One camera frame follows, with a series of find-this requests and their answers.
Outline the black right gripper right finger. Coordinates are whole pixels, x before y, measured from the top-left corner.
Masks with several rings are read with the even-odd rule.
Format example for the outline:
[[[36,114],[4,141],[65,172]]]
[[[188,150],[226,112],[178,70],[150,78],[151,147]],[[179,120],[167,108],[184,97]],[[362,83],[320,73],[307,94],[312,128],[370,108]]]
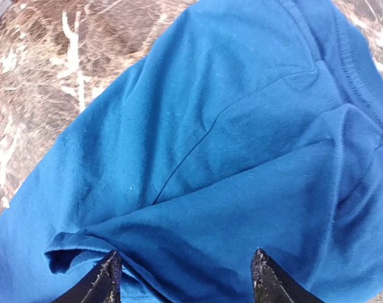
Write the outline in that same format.
[[[304,289],[263,249],[255,251],[251,274],[257,303],[324,303]]]

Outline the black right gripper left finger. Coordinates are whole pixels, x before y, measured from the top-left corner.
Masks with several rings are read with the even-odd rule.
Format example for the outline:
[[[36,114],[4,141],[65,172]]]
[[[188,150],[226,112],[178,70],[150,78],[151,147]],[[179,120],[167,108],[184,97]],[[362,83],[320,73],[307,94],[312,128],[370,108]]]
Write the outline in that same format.
[[[119,252],[112,250],[52,303],[120,303],[121,274]]]

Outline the blue printed t-shirt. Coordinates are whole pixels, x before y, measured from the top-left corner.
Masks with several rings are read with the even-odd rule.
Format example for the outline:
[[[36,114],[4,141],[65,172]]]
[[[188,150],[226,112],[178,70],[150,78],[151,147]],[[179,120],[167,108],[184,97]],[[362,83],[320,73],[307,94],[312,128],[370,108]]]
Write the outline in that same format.
[[[0,216],[0,302],[109,251],[125,302],[252,302],[268,252],[325,302],[383,290],[383,79],[331,1],[199,1]]]

